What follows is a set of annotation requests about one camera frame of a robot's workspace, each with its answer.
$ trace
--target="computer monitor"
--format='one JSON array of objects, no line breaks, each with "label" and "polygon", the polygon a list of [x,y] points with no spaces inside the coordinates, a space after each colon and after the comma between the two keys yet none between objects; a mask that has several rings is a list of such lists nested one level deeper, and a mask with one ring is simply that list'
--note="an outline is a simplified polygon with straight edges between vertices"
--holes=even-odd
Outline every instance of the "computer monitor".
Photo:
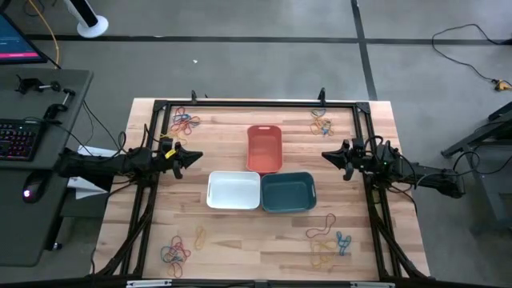
[{"label": "computer monitor", "polygon": [[45,63],[45,55],[4,13],[0,13],[0,65]]}]

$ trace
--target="wooden table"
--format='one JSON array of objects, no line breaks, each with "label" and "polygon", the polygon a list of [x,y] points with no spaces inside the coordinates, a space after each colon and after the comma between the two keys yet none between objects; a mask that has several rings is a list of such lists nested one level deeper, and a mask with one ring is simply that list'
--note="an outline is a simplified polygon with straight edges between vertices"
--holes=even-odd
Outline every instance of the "wooden table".
[{"label": "wooden table", "polygon": [[[126,128],[127,147],[140,145],[144,123],[150,122],[154,99],[136,98]],[[371,102],[375,134],[399,147],[393,112],[389,102]],[[169,264],[160,259],[160,249],[180,235],[192,255],[183,266],[182,278],[273,279],[273,280],[376,280],[374,246],[362,176],[357,171],[351,181],[342,180],[337,170],[320,153],[336,150],[342,140],[355,136],[348,109],[328,109],[334,136],[312,135],[312,118],[307,108],[187,107],[199,116],[201,125],[187,136],[188,150],[204,156],[184,170],[182,180],[172,173],[162,174],[147,247],[145,278],[171,278]],[[160,131],[162,118],[157,131]],[[246,170],[246,130],[255,124],[272,124],[282,129],[283,166],[280,172],[309,171],[314,176],[318,202],[314,209],[296,214],[268,214],[254,211],[213,210],[206,205],[208,176],[215,170]],[[111,197],[103,219],[94,260],[101,269],[126,238],[135,186]],[[413,204],[405,195],[388,193],[394,233],[398,243],[417,268],[429,274],[422,237]],[[312,267],[311,227],[323,228],[328,213],[335,214],[335,232],[351,235],[345,256],[336,255],[320,269]],[[202,250],[194,249],[197,226],[206,230]],[[384,245],[385,257],[389,250]],[[138,248],[134,249],[132,265]]]}]

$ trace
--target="keyboard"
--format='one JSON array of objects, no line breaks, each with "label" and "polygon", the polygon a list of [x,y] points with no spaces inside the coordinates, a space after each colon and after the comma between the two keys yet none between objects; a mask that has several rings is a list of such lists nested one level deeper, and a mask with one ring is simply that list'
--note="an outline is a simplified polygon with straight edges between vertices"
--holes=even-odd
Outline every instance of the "keyboard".
[{"label": "keyboard", "polygon": [[0,119],[0,161],[32,161],[43,128],[39,121]]}]

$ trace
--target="desk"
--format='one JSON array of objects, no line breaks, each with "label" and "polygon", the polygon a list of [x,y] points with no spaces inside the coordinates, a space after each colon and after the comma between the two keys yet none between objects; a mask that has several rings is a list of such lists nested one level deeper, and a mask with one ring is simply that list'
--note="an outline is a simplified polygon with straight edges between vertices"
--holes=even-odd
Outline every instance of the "desk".
[{"label": "desk", "polygon": [[[62,127],[72,130],[92,79],[85,70],[55,70],[40,68],[3,67],[0,69],[0,118],[42,118],[46,108],[62,103],[63,92],[30,91],[21,95],[16,74],[22,78],[39,78],[43,83],[58,81],[62,88],[76,92],[68,100],[68,111],[59,113]],[[22,189],[27,176],[36,169],[50,170],[58,154],[66,146],[69,135],[58,127],[48,126],[42,136],[32,162],[0,161],[0,266],[34,266],[43,249],[53,245],[60,227],[59,217],[67,179],[53,174],[42,198],[27,204],[22,200]]]},{"label": "desk", "polygon": [[[126,127],[128,147],[140,145],[142,128],[150,122],[153,103],[154,99],[148,98],[134,100]],[[390,103],[371,102],[370,106],[375,133],[399,147]],[[343,171],[320,156],[323,151],[338,149],[344,138],[354,137],[351,112],[328,109],[326,117],[333,122],[333,137],[311,134],[312,119],[307,108],[188,106],[186,112],[199,116],[202,123],[187,136],[189,143],[185,148],[203,151],[204,156],[183,171],[182,180],[175,180],[169,173],[160,176],[143,277],[169,277],[169,265],[160,259],[160,249],[179,234],[192,251],[183,266],[182,278],[378,279],[362,176],[354,173],[351,181],[344,182]],[[206,205],[208,176],[212,171],[246,170],[246,130],[253,124],[274,124],[282,129],[280,172],[312,173],[318,194],[314,209],[296,214],[268,214],[261,207],[254,211],[234,211],[213,210]],[[108,202],[94,256],[99,269],[126,237],[135,190],[136,187],[129,187]],[[404,195],[389,193],[388,199],[398,243],[416,267],[429,274],[413,204]],[[338,218],[329,238],[334,238],[335,231],[340,230],[352,236],[352,243],[346,256],[336,256],[332,265],[314,269],[305,232],[311,227],[323,228],[328,213]],[[207,236],[204,248],[196,251],[195,230],[199,225]],[[137,252],[135,248],[131,269]]]}]

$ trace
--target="gray floor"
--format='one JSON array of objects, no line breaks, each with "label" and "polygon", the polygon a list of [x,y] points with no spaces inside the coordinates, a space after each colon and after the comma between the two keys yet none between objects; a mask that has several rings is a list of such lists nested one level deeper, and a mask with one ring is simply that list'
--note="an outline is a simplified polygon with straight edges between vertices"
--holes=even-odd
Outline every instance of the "gray floor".
[{"label": "gray floor", "polygon": [[[45,15],[57,34],[75,34],[75,21],[59,2]],[[157,36],[356,36],[350,0],[90,0],[110,20],[109,35]],[[7,13],[30,34],[46,34],[37,18]],[[452,26],[477,23],[492,38],[512,37],[512,2],[507,0],[360,0],[368,38],[430,38]],[[469,28],[448,39],[480,39]],[[53,43],[36,42],[48,55]],[[135,97],[314,98],[320,87],[329,99],[368,99],[357,44],[60,42],[64,68],[95,73],[91,109],[112,131],[125,129]],[[507,46],[442,46],[473,63],[483,74],[512,79]],[[439,57],[428,45],[368,45],[378,100],[391,101],[404,155],[425,165],[448,166],[439,151],[483,123],[512,100],[496,93],[471,70]],[[80,115],[74,132],[90,133]],[[93,146],[112,148],[99,128]],[[510,234],[473,236],[468,228],[488,218],[482,195],[466,178],[468,195],[454,200],[418,189],[418,219],[433,276],[441,280],[512,286]],[[2,282],[78,277],[88,273],[89,252],[99,221],[64,225],[66,247],[45,253],[35,268],[0,268]]]}]

